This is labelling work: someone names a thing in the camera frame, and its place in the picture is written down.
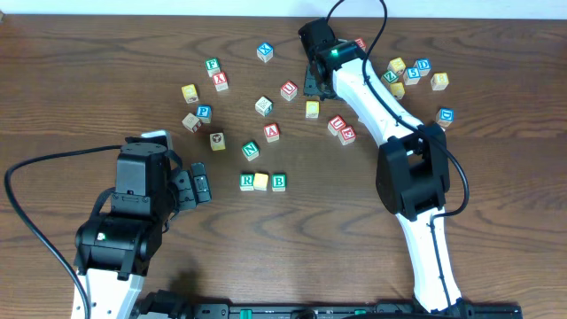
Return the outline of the green R block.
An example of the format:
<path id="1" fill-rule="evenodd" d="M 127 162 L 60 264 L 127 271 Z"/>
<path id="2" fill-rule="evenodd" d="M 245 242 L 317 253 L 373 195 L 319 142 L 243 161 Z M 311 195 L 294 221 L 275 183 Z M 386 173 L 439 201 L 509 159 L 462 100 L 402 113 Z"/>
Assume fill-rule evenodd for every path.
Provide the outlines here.
<path id="1" fill-rule="evenodd" d="M 253 191 L 254 174 L 241 174 L 239 176 L 239 187 L 241 191 Z"/>

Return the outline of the yellow O block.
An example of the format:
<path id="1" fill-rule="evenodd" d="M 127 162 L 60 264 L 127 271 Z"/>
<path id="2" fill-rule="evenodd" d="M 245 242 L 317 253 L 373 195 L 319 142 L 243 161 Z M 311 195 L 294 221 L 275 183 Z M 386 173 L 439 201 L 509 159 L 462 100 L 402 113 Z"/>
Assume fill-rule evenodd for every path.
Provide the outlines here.
<path id="1" fill-rule="evenodd" d="M 269 175 L 256 173 L 253 178 L 253 188 L 256 191 L 265 191 L 268 188 Z"/>

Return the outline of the green B block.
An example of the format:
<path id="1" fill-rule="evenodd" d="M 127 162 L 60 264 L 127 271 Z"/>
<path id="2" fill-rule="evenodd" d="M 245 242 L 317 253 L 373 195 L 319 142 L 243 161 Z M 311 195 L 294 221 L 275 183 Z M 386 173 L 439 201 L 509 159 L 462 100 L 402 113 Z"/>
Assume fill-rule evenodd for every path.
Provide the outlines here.
<path id="1" fill-rule="evenodd" d="M 286 191 L 287 178 L 286 174 L 273 174 L 271 178 L 272 191 Z"/>

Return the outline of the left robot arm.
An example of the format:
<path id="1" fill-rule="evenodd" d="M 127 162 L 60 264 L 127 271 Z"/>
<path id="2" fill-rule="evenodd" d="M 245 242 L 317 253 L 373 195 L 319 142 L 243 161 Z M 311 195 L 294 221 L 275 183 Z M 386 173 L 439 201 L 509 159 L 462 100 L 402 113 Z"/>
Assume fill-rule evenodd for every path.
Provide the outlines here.
<path id="1" fill-rule="evenodd" d="M 80 284 L 72 318 L 130 317 L 170 221 L 211 198 L 205 166 L 183 169 L 168 132 L 127 138 L 114 187 L 75 235 Z"/>

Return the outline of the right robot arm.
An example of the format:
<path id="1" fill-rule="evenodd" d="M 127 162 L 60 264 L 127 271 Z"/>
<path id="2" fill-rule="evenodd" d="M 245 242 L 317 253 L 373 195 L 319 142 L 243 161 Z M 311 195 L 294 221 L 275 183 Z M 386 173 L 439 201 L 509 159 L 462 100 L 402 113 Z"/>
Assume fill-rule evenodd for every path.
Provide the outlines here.
<path id="1" fill-rule="evenodd" d="M 449 167 L 458 162 L 444 130 L 406 111 L 378 79 L 366 52 L 354 41 L 339 40 L 325 18 L 304 25 L 299 38 L 315 87 L 351 106 L 377 143 L 377 193 L 404 232 L 415 299 L 428 313 L 449 310 L 462 295 L 445 236 Z"/>

